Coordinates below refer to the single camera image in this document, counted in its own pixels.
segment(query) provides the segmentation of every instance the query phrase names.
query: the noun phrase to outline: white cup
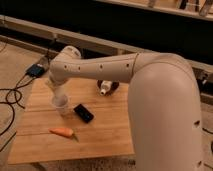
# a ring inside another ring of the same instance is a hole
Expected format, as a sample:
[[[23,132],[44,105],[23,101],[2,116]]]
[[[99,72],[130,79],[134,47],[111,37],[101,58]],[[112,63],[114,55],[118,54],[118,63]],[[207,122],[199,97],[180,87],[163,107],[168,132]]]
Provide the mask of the white cup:
[[[61,116],[67,116],[71,113],[69,110],[69,99],[66,95],[54,96],[52,98],[52,105]]]

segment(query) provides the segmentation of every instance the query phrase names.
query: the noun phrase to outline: black cable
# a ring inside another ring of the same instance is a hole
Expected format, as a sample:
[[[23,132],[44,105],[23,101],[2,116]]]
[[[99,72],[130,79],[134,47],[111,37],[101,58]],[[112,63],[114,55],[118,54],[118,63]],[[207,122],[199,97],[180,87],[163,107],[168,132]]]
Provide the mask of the black cable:
[[[6,141],[6,143],[0,148],[0,153],[4,150],[7,144],[13,139],[17,132],[13,133],[13,135]]]
[[[17,104],[19,107],[21,108],[25,108],[24,106],[22,106],[19,102],[21,101],[23,95],[21,93],[21,91],[19,91],[20,88],[23,88],[23,87],[26,87],[28,86],[35,78],[32,78],[30,79],[27,83],[25,84],[21,84],[21,82],[24,80],[24,78],[26,77],[26,74],[23,75],[21,77],[21,79],[16,83],[15,87],[14,88],[2,88],[0,89],[0,91],[8,91],[8,93],[6,94],[5,96],[5,101],[0,101],[0,104],[3,104],[3,105],[7,105],[10,107],[11,111],[12,111],[12,119],[10,121],[10,123],[8,124],[8,126],[0,132],[0,137],[3,136],[9,129],[10,127],[12,126],[14,120],[15,120],[15,108],[14,108],[14,104]],[[13,92],[14,94],[14,97],[15,97],[15,101],[10,101],[9,100],[9,95]],[[10,138],[9,140],[1,147],[0,149],[0,152],[3,151],[3,149],[7,146],[7,144],[11,141],[11,139],[15,136],[16,133],[14,133]]]
[[[35,78],[32,78],[32,79],[31,79],[30,81],[28,81],[27,83],[25,83],[25,84],[19,86],[20,82],[23,81],[23,79],[25,78],[25,76],[26,76],[26,75],[24,75],[24,76],[19,80],[19,82],[16,84],[15,88],[10,89],[10,90],[8,91],[8,93],[6,94],[6,96],[5,96],[5,101],[6,101],[7,103],[9,103],[9,104],[17,104],[19,107],[21,107],[21,108],[23,108],[23,109],[25,109],[25,107],[19,103],[20,100],[22,99],[22,94],[20,94],[19,91],[17,91],[17,90],[20,89],[20,88],[23,88],[23,87],[28,86],[28,85],[35,79]],[[11,102],[11,101],[9,100],[9,96],[10,96],[10,94],[11,94],[12,92],[13,92],[14,98],[15,98],[15,101],[13,101],[13,102]]]

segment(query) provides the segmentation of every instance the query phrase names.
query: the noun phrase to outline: gray floor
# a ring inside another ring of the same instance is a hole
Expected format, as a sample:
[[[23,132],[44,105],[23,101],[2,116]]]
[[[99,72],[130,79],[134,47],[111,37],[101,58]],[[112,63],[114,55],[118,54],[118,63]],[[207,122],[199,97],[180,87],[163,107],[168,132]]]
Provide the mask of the gray floor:
[[[0,50],[4,46],[4,43],[0,42]],[[15,83],[24,74],[26,68],[28,68],[35,61],[39,60],[41,54],[28,51],[16,46],[7,45],[4,51],[0,52],[0,88],[12,88]],[[24,99],[22,101],[25,104],[28,95],[30,93],[31,86],[23,89]],[[3,100],[4,94],[0,93],[0,101]],[[203,109],[203,121],[204,127],[209,130],[213,130],[213,106],[202,104]],[[23,113],[23,109],[16,106],[17,117],[12,128],[3,136],[0,137],[0,148],[4,142],[10,137],[16,130],[18,122]],[[0,128],[4,128],[11,119],[10,111],[8,107],[0,105]],[[203,134],[204,139],[204,151],[205,151],[205,163],[213,166],[213,155],[210,151],[210,142],[213,140],[213,136],[206,133]],[[0,170],[2,171],[34,171],[43,170],[42,167],[32,166],[30,164],[19,165],[7,165],[7,157],[11,147],[10,143],[5,150],[0,153]],[[41,165],[48,171],[135,171],[134,157],[133,156],[121,156],[110,158],[98,158],[98,159],[84,159],[84,160],[70,160],[70,161],[56,161],[41,163]],[[209,168],[205,168],[205,171],[212,171]]]

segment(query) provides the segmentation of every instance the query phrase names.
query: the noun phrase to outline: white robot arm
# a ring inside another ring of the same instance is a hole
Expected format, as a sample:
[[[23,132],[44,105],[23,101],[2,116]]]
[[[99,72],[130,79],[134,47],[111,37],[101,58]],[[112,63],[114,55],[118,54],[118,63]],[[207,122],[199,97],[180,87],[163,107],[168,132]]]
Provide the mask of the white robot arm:
[[[166,53],[82,60],[67,46],[51,62],[49,78],[60,87],[71,77],[129,83],[137,171],[203,171],[200,96],[186,60]]]

